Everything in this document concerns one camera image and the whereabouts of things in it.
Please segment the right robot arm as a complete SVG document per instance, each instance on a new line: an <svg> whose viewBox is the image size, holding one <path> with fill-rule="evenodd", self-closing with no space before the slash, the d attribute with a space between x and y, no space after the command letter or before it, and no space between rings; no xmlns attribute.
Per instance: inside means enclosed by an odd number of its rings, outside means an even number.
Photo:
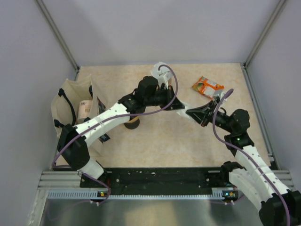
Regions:
<svg viewBox="0 0 301 226"><path fill-rule="evenodd" d="M247 130L250 116L243 109L230 116L220 112L217 101L197 108L185 108L185 114L202 127L209 123L229 134L221 140L236 158L221 166L220 182L234 185L258 210L264 226L299 226L301 224L301 193L285 185L262 159Z"/></svg>

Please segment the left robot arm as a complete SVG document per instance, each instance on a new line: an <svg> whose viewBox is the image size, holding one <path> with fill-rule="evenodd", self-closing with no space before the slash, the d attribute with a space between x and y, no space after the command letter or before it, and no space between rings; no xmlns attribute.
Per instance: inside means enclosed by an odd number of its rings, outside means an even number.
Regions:
<svg viewBox="0 0 301 226"><path fill-rule="evenodd" d="M107 180L105 170L90 156L88 148L114 127L143 115L149 106L158 106L165 111L184 109L176 94L177 89L172 86L159 85L156 78L145 76L132 93L123 96L103 113L75 126L65 125L57 150L72 170L89 175L95 186L103 186Z"/></svg>

